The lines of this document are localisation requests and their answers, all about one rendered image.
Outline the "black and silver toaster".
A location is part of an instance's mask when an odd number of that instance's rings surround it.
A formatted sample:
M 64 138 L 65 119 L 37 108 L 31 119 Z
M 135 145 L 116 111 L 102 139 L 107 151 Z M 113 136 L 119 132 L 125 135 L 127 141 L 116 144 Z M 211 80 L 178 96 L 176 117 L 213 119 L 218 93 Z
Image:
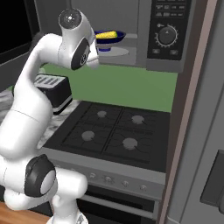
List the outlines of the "black and silver toaster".
M 34 84 L 47 96 L 55 115 L 60 114 L 73 100 L 69 79 L 66 76 L 40 73 Z

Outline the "black microwave dial knob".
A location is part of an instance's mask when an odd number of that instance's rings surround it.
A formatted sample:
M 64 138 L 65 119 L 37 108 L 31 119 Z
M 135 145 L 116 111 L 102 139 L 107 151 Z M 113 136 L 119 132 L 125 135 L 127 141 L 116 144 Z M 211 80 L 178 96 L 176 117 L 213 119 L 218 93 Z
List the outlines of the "black microwave dial knob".
M 178 31 L 171 25 L 163 27 L 156 34 L 156 41 L 162 47 L 168 47 L 175 43 L 178 39 Z

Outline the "grey microwave turntable plate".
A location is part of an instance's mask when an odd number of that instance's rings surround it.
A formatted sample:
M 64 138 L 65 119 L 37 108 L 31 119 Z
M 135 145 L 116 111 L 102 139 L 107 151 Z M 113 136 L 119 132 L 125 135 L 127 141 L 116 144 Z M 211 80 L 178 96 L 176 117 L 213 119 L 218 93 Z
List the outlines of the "grey microwave turntable plate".
M 129 51 L 125 48 L 121 47 L 111 47 L 108 49 L 100 49 L 99 50 L 99 55 L 102 57 L 116 57 L 116 56 L 123 56 L 128 54 Z

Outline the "black gas hob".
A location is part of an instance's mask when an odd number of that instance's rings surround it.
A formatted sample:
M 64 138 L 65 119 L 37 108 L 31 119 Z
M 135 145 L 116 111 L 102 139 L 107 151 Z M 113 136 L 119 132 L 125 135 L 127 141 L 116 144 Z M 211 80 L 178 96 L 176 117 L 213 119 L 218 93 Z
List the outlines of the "black gas hob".
M 167 112 L 82 101 L 45 147 L 164 172 L 169 124 Z

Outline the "silver oven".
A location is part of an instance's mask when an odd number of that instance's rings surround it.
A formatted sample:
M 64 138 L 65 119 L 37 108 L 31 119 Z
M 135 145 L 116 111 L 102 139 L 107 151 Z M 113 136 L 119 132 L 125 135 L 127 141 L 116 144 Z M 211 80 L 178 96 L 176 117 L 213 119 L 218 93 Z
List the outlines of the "silver oven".
M 164 173 L 46 147 L 42 147 L 40 151 L 46 154 L 56 166 L 84 174 L 87 177 L 88 183 L 92 186 L 154 201 L 155 204 L 152 213 L 158 219 L 158 209 L 165 188 Z M 91 172 L 96 174 L 96 178 L 89 177 Z M 110 176 L 112 182 L 106 182 L 105 176 Z M 122 182 L 124 180 L 129 182 L 128 187 L 123 186 Z M 147 191 L 141 191 L 140 185 L 146 185 Z

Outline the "yellow corn cob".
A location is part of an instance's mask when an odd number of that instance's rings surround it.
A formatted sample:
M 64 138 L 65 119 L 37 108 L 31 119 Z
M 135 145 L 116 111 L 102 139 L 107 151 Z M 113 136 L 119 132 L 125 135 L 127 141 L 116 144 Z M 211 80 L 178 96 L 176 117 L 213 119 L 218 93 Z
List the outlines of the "yellow corn cob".
M 115 39 L 117 37 L 116 31 L 105 31 L 95 35 L 98 39 Z

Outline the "grey microwave oven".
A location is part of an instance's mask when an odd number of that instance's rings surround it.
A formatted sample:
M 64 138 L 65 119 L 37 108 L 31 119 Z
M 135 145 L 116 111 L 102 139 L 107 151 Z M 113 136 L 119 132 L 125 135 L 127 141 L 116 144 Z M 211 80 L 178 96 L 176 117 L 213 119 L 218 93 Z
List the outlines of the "grey microwave oven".
M 43 32 L 61 34 L 59 15 L 67 8 L 81 10 L 95 31 L 125 32 L 125 38 L 114 46 L 129 53 L 100 56 L 102 64 L 159 72 L 183 71 L 195 0 L 35 0 L 35 5 Z M 173 45 L 162 47 L 156 34 L 167 25 L 178 31 L 178 39 Z M 152 53 L 152 49 L 160 49 L 160 54 Z M 170 55 L 170 50 L 178 50 L 178 55 Z

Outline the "grey fridge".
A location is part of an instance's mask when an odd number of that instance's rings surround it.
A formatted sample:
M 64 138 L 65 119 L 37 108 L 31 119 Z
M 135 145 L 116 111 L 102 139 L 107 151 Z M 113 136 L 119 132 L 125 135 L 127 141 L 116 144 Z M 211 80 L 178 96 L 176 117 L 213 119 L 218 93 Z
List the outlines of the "grey fridge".
M 224 0 L 208 0 L 182 125 L 158 224 L 224 224 L 222 206 L 200 202 L 224 150 Z

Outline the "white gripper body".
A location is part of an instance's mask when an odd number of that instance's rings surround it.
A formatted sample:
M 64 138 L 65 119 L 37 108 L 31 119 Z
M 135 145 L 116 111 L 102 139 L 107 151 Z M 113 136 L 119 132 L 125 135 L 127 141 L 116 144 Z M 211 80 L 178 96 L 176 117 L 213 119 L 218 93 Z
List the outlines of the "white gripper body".
M 87 57 L 87 66 L 91 68 L 97 68 L 99 66 L 99 55 L 95 40 L 90 46 L 90 53 Z

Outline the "blue bowl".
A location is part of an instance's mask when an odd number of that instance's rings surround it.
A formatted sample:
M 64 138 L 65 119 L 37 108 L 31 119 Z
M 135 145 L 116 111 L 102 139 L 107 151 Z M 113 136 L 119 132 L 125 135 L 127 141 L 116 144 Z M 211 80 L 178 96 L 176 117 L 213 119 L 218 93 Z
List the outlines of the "blue bowl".
M 109 30 L 109 31 L 95 31 L 94 34 L 98 34 L 101 32 L 111 32 L 111 31 L 116 31 L 116 30 Z M 111 48 L 112 46 L 115 46 L 117 43 L 121 42 L 125 36 L 126 33 L 123 31 L 116 31 L 117 32 L 117 37 L 116 38 L 107 38 L 107 39 L 98 39 L 96 38 L 96 45 L 98 49 L 108 49 Z

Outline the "black microwave door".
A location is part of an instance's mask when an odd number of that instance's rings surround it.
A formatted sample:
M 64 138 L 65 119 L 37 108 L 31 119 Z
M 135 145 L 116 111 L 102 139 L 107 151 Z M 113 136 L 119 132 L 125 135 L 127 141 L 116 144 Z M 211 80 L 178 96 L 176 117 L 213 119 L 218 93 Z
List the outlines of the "black microwave door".
M 0 92 L 16 83 L 39 31 L 35 0 L 0 0 Z

